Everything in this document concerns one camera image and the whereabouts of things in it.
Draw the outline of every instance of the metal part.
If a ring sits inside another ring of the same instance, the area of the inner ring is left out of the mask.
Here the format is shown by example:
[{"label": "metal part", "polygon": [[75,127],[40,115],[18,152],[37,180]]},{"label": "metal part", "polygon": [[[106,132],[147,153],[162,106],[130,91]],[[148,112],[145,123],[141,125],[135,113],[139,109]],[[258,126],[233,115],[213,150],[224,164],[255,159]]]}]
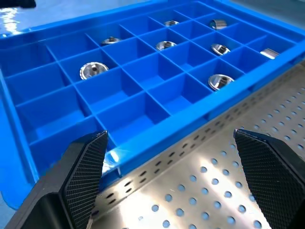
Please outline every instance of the metal part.
[{"label": "metal part", "polygon": [[108,71],[108,67],[99,62],[89,62],[80,69],[80,77],[82,80],[87,80],[95,75]]},{"label": "metal part", "polygon": [[213,90],[217,91],[233,81],[234,79],[232,79],[230,76],[215,74],[209,78],[208,84]]},{"label": "metal part", "polygon": [[110,37],[110,38],[107,38],[106,40],[103,40],[102,45],[115,44],[119,41],[121,41],[120,38]]},{"label": "metal part", "polygon": [[261,55],[264,55],[272,60],[275,59],[279,55],[279,53],[277,53],[276,51],[273,51],[272,49],[264,49],[260,53],[261,53]]},{"label": "metal part", "polygon": [[210,27],[214,30],[222,30],[227,27],[227,22],[225,20],[211,20]]},{"label": "metal part", "polygon": [[220,56],[225,55],[228,52],[230,52],[230,49],[228,49],[225,45],[222,45],[222,44],[212,44],[211,48],[216,54],[218,54]]},{"label": "metal part", "polygon": [[170,47],[173,47],[173,46],[176,46],[177,44],[174,43],[174,42],[168,42],[168,41],[164,41],[164,42],[159,42],[157,43],[156,45],[156,49],[161,51],[161,50],[164,50],[164,49],[168,49]]},{"label": "metal part", "polygon": [[92,229],[269,229],[232,131],[282,139],[304,160],[304,73],[295,66],[109,187],[96,199]]},{"label": "metal part", "polygon": [[172,25],[177,25],[177,24],[179,24],[179,22],[174,21],[174,20],[170,20],[170,21],[164,22],[164,25],[165,25],[166,27],[169,27],[169,26],[172,26]]}]

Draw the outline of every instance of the blue compartment tray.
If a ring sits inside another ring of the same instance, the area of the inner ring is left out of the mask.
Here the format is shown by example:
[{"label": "blue compartment tray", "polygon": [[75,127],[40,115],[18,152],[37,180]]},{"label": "blue compartment tray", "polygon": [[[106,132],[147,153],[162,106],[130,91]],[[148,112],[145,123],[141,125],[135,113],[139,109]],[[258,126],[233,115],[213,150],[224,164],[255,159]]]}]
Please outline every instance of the blue compartment tray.
[{"label": "blue compartment tray", "polygon": [[[213,30],[215,19],[227,27]],[[101,45],[111,36],[121,41]],[[161,41],[176,46],[158,51]],[[231,51],[219,56],[213,43]],[[0,49],[13,136],[4,152],[17,148],[1,191],[18,208],[72,140],[109,131],[106,188],[301,61],[305,32],[226,1],[150,1],[2,37]],[[82,80],[88,62],[109,70]],[[214,92],[213,74],[235,81]]]}]

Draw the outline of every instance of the metal table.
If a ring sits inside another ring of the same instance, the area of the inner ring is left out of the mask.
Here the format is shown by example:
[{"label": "metal table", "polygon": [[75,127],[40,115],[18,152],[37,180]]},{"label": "metal table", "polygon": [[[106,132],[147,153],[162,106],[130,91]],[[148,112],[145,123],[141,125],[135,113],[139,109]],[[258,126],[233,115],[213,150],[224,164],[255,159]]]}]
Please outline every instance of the metal table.
[{"label": "metal table", "polygon": [[108,188],[92,228],[270,228],[248,189],[233,130],[284,140],[304,159],[302,64]]}]

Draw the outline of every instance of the circular hole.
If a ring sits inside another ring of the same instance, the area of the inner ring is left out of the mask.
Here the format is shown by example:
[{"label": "circular hole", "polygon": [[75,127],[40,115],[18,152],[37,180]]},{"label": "circular hole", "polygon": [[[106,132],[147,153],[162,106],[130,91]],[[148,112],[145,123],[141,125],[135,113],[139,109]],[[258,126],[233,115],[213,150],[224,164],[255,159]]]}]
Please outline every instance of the circular hole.
[{"label": "circular hole", "polygon": [[209,220],[210,216],[209,216],[208,213],[203,212],[203,213],[201,214],[201,218],[202,218],[203,220]]},{"label": "circular hole", "polygon": [[276,127],[272,127],[272,130],[274,131],[274,132],[278,132],[278,129],[276,128]]},{"label": "circular hole", "polygon": [[238,167],[239,167],[238,162],[237,162],[237,161],[234,161],[234,162],[233,162],[233,166],[234,166],[235,168],[238,168]]},{"label": "circular hole", "polygon": [[254,196],[253,196],[252,194],[249,195],[249,199],[250,199],[252,202],[255,202]]},{"label": "circular hole", "polygon": [[212,184],[213,185],[218,185],[218,183],[219,183],[218,179],[216,179],[216,178],[212,179]]},{"label": "circular hole", "polygon": [[212,164],[213,164],[213,165],[217,165],[217,164],[218,164],[218,161],[217,161],[215,158],[212,158]]},{"label": "circular hole", "polygon": [[232,216],[228,216],[227,222],[228,224],[235,224],[235,219]]},{"label": "circular hole", "polygon": [[242,183],[240,183],[239,181],[236,181],[236,182],[235,182],[235,185],[236,185],[236,187],[238,187],[238,188],[242,188],[242,187],[243,187]]},{"label": "circular hole", "polygon": [[173,197],[172,197],[170,194],[166,194],[166,195],[165,195],[165,200],[166,200],[167,202],[171,202],[171,201],[173,200]]},{"label": "circular hole", "polygon": [[224,170],[223,170],[223,174],[224,174],[225,176],[228,176],[228,175],[230,174],[230,172],[229,172],[228,170],[224,169]]},{"label": "circular hole", "polygon": [[197,200],[196,200],[195,198],[191,197],[191,198],[189,199],[189,203],[190,203],[190,205],[196,205]]},{"label": "circular hole", "polygon": [[190,180],[192,182],[196,182],[197,181],[197,177],[195,177],[194,175],[190,175]]},{"label": "circular hole", "polygon": [[255,220],[253,224],[254,224],[254,228],[258,228],[258,229],[262,228],[262,224],[258,220]]},{"label": "circular hole", "polygon": [[152,206],[152,211],[153,212],[157,212],[159,210],[159,206],[158,205],[153,205]]},{"label": "circular hole", "polygon": [[244,205],[240,205],[240,206],[238,207],[238,211],[241,212],[241,213],[245,213],[245,212],[246,212],[245,206],[244,206]]},{"label": "circular hole", "polygon": [[203,188],[203,189],[201,189],[201,193],[205,194],[205,195],[208,195],[209,190],[207,188]]},{"label": "circular hole", "polygon": [[225,151],[221,151],[220,154],[221,154],[222,156],[227,156],[227,152],[225,152]]},{"label": "circular hole", "polygon": [[170,226],[170,222],[168,220],[164,220],[162,225],[164,228],[168,228]]},{"label": "circular hole", "polygon": [[182,216],[184,216],[184,211],[181,208],[177,208],[176,215],[179,217],[182,217]]},{"label": "circular hole", "polygon": [[226,192],[224,193],[224,197],[226,197],[226,198],[231,198],[231,197],[232,197],[232,193],[229,192],[229,191],[226,191]]},{"label": "circular hole", "polygon": [[202,173],[206,173],[207,171],[208,171],[207,168],[204,167],[204,166],[202,166],[202,167],[200,168],[200,172],[202,172]]},{"label": "circular hole", "polygon": [[178,185],[178,190],[181,192],[185,191],[185,187],[183,185]]},{"label": "circular hole", "polygon": [[215,202],[214,202],[214,207],[215,207],[216,209],[220,209],[220,208],[221,208],[221,203],[219,203],[218,201],[215,201]]}]

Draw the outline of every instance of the tray compartment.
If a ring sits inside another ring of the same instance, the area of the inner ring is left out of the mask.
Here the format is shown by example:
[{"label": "tray compartment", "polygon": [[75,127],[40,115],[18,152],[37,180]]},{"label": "tray compartment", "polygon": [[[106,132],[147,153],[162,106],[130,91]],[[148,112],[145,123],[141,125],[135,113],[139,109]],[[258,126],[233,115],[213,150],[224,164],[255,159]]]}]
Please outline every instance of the tray compartment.
[{"label": "tray compartment", "polygon": [[22,104],[17,107],[17,112],[30,143],[81,122],[91,114],[72,87]]},{"label": "tray compartment", "polygon": [[157,53],[128,64],[124,69],[144,89],[156,86],[182,73],[180,68]]},{"label": "tray compartment", "polygon": [[51,39],[46,44],[57,60],[98,48],[97,44],[83,32]]},{"label": "tray compartment", "polygon": [[101,62],[105,64],[109,70],[116,68],[118,64],[100,49],[92,50],[60,62],[63,70],[67,73],[73,82],[81,81],[80,69],[89,62]]},{"label": "tray compartment", "polygon": [[216,56],[192,42],[181,44],[174,49],[165,50],[162,54],[186,71],[216,58]]},{"label": "tray compartment", "polygon": [[104,110],[142,91],[122,69],[85,80],[78,83],[77,88],[94,112]]},{"label": "tray compartment", "polygon": [[193,40],[194,43],[200,45],[207,51],[217,55],[211,48],[212,44],[221,44],[225,45],[230,51],[233,51],[234,49],[237,49],[238,47],[241,46],[240,43],[218,33],[218,32],[213,32],[210,34],[207,34],[203,37],[199,37],[197,39]]},{"label": "tray compartment", "polygon": [[169,117],[148,94],[141,93],[100,113],[98,118],[121,144]]},{"label": "tray compartment", "polygon": [[210,76],[214,74],[227,75],[234,80],[237,80],[244,74],[242,71],[220,59],[216,59],[206,64],[200,65],[199,67],[191,70],[189,73],[209,88],[210,86],[208,84],[208,80]]},{"label": "tray compartment", "polygon": [[1,71],[10,76],[54,62],[44,43],[34,43],[0,51]]},{"label": "tray compartment", "polygon": [[138,38],[108,45],[104,48],[104,50],[118,64],[125,64],[155,52],[152,47],[145,44]]},{"label": "tray compartment", "polygon": [[18,105],[70,85],[56,63],[17,74],[6,79],[13,102]]},{"label": "tray compartment", "polygon": [[187,74],[150,90],[151,95],[172,115],[208,96],[211,91]]},{"label": "tray compartment", "polygon": [[223,59],[234,65],[236,68],[242,70],[244,73],[248,73],[249,71],[270,60],[260,53],[254,52],[246,47],[242,47],[234,52],[224,55]]},{"label": "tray compartment", "polygon": [[187,39],[194,39],[196,37],[213,32],[212,29],[203,26],[202,24],[195,21],[178,24],[171,29],[178,34],[186,37]]}]

